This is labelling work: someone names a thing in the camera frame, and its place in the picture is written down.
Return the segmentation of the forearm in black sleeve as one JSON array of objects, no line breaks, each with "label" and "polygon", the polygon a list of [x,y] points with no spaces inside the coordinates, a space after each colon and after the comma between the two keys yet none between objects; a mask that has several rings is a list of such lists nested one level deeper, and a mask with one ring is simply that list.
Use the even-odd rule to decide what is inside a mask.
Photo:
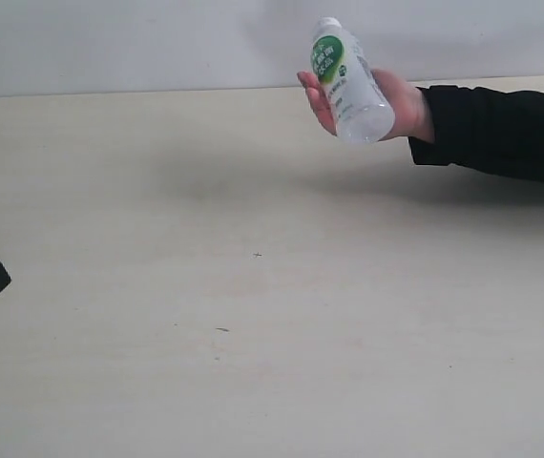
[{"label": "forearm in black sleeve", "polygon": [[544,183],[544,93],[431,86],[433,141],[410,137],[417,165],[458,165]]}]

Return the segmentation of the person's bare hand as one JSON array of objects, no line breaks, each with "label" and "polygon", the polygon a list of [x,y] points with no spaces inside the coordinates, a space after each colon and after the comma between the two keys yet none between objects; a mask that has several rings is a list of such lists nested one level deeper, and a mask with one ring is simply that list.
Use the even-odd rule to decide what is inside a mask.
[{"label": "person's bare hand", "polygon": [[[396,74],[374,69],[373,77],[395,112],[395,122],[382,140],[395,137],[413,137],[429,144],[435,140],[435,132],[429,104],[423,93]],[[313,114],[321,126],[336,135],[332,113],[318,79],[314,73],[297,72]]]}]

